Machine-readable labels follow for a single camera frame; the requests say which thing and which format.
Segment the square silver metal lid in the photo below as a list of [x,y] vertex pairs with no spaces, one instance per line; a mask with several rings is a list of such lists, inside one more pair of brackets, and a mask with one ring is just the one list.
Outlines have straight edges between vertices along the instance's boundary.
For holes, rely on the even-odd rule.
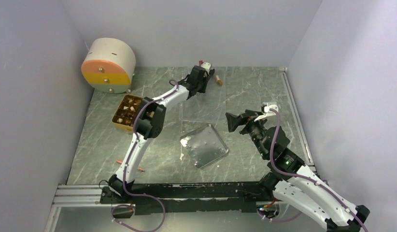
[[212,124],[183,135],[180,143],[197,169],[202,169],[229,153],[229,148]]

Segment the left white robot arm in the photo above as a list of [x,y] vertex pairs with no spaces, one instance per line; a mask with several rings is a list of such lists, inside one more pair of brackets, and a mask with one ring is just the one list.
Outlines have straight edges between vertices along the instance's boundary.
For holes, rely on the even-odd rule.
[[166,111],[190,99],[197,93],[205,93],[215,69],[203,62],[191,69],[182,80],[170,80],[173,87],[158,97],[142,99],[133,123],[133,136],[119,169],[108,180],[109,190],[119,203],[126,203],[132,196],[132,185],[137,168],[149,144],[162,132]]

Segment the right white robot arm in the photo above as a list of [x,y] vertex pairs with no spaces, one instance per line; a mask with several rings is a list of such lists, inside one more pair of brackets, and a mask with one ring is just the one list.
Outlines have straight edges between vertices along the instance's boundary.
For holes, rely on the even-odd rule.
[[262,159],[268,161],[270,171],[259,181],[260,197],[293,206],[328,232],[366,232],[364,223],[370,210],[341,197],[290,150],[280,114],[273,109],[270,112],[277,116],[277,125],[269,129],[264,126],[266,113],[252,110],[240,115],[226,113],[228,131],[234,132],[242,126],[240,134],[249,135]]

